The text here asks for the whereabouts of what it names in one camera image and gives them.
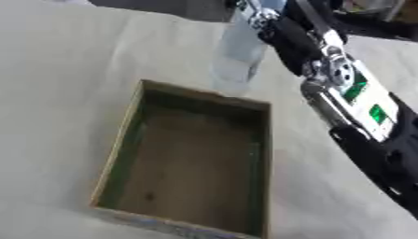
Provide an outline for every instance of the white tablecloth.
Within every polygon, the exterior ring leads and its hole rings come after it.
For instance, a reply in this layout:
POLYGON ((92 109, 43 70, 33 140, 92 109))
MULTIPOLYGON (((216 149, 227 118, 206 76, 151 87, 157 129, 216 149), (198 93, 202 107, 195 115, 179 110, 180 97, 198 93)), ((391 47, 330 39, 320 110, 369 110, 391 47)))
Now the white tablecloth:
MULTIPOLYGON (((88 207, 140 78, 210 89, 224 24, 2 0, 0 238, 169 238, 88 207)), ((352 37, 349 50, 418 109, 418 46, 352 37)), ((245 96, 273 105, 272 238, 416 238, 418 222, 327 136, 270 49, 245 96)))

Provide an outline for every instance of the clear plastic bottle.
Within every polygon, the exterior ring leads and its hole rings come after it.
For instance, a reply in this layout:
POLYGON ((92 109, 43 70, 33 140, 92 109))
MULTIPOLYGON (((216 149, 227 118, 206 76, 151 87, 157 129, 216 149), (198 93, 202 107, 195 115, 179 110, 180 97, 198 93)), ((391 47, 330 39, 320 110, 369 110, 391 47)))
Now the clear plastic bottle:
POLYGON ((237 96, 248 89, 267 45, 258 39, 241 12, 235 10, 217 48, 211 66, 215 89, 237 96))

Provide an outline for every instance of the white surface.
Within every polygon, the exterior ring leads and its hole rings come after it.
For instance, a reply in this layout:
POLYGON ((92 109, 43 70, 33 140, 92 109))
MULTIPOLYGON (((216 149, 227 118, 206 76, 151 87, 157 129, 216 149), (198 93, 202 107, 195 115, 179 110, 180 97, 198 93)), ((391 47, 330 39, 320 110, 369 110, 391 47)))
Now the white surface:
MULTIPOLYGON (((208 89, 223 25, 2 0, 0 238, 169 238, 98 219, 91 191, 140 78, 208 89)), ((418 46, 349 50, 418 109, 418 46)), ((272 238, 416 238, 418 224, 340 152, 269 49, 246 96, 273 103, 272 238)))

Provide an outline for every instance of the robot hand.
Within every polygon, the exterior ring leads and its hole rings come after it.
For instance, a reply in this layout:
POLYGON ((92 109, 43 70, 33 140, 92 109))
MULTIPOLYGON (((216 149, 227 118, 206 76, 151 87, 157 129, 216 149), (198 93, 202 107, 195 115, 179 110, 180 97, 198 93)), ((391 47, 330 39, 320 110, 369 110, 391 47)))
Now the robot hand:
MULTIPOLYGON (((345 44, 347 36, 337 27, 332 10, 339 8, 341 1, 310 0, 314 10, 321 16, 324 23, 336 30, 345 44)), ((259 33, 267 44, 273 46, 283 64, 296 76, 302 75, 302 67, 306 62, 319 60, 321 52, 317 43, 308 33, 314 33, 313 24, 306 18, 297 0, 287 0, 285 8, 279 13, 277 21, 268 21, 267 29, 259 33)))

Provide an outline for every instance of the fabric surface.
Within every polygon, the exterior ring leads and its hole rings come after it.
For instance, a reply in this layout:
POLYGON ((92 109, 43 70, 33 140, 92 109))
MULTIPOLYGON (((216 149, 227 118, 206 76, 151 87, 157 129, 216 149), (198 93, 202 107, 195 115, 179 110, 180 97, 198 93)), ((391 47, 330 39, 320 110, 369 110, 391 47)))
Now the fabric surface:
MULTIPOLYGON (((88 207, 140 78, 210 90, 223 23, 2 0, 0 237, 171 238, 88 207)), ((418 110, 418 46, 350 37, 348 49, 418 110)), ((417 222, 327 136, 269 49, 247 98, 272 103, 271 233, 277 239, 415 238, 417 222)))

